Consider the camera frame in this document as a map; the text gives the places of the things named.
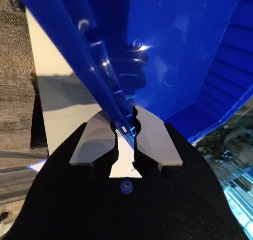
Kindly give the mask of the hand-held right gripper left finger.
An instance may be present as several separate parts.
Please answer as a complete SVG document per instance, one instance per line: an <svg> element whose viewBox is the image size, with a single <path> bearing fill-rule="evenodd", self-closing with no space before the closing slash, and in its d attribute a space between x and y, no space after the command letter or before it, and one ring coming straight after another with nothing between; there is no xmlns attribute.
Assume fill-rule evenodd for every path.
<svg viewBox="0 0 253 240"><path fill-rule="evenodd" d="M72 166L92 165L116 145L117 133L107 114L101 110L91 117L78 141L69 163Z"/></svg>

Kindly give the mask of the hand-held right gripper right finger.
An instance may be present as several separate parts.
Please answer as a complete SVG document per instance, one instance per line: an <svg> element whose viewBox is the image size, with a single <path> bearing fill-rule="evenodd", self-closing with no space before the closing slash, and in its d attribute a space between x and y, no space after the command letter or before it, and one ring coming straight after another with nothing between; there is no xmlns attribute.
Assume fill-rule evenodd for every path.
<svg viewBox="0 0 253 240"><path fill-rule="evenodd" d="M139 105L134 106L136 135L134 167L136 170L182 166L183 161L170 137L165 123Z"/></svg>

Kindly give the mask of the blue plastic bin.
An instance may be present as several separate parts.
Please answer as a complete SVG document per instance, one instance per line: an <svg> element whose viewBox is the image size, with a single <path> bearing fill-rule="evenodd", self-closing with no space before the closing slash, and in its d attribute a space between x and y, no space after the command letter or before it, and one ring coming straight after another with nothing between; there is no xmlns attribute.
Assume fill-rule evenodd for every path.
<svg viewBox="0 0 253 240"><path fill-rule="evenodd" d="M252 96L252 0L21 0L131 145L133 106L193 143Z"/></svg>

